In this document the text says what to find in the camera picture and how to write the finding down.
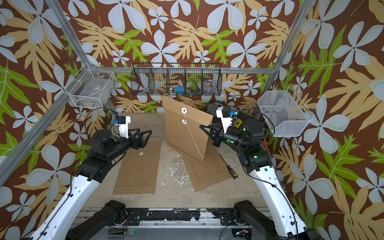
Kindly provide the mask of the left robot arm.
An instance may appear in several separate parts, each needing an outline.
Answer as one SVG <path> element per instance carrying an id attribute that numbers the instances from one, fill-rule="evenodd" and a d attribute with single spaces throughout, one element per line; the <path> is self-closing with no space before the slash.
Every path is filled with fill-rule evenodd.
<path id="1" fill-rule="evenodd" d="M 85 202 L 103 182 L 108 172 L 130 149 L 146 147 L 151 130 L 132 129 L 128 137 L 117 137 L 111 130 L 97 131 L 89 140 L 91 150 L 83 163 L 71 174 L 70 187 L 44 223 L 32 233 L 30 240 L 89 240 L 106 226 L 128 221 L 126 206 L 108 202 L 85 222 L 72 228 Z"/>

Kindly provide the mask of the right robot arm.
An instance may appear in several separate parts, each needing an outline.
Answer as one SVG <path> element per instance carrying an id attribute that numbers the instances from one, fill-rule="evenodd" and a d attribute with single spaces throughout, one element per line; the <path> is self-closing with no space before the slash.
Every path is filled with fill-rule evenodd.
<path id="1" fill-rule="evenodd" d="M 200 125 L 213 145 L 221 143 L 236 151 L 246 175 L 258 186 L 272 215 L 266 217 L 249 201 L 234 205 L 235 219 L 251 225 L 266 240 L 318 240 L 315 229 L 308 228 L 295 211 L 278 180 L 272 160 L 263 145 L 264 124 L 257 119 L 246 119 L 241 125 L 224 130 L 221 123 Z"/>

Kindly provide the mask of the brown kraft file bag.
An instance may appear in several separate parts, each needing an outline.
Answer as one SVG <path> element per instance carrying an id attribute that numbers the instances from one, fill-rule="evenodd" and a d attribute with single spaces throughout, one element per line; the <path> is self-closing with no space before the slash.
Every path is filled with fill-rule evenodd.
<path id="1" fill-rule="evenodd" d="M 202 164 L 206 154 L 208 135 L 200 126 L 208 126 L 213 116 L 170 97 L 163 96 L 167 143 Z"/>
<path id="2" fill-rule="evenodd" d="M 161 142 L 158 136 L 150 137 L 143 149 L 127 151 L 122 160 L 113 195 L 155 193 Z"/>
<path id="3" fill-rule="evenodd" d="M 168 146 L 182 155 L 195 192 L 232 178 L 217 148 L 210 142 L 202 164 L 174 146 Z"/>

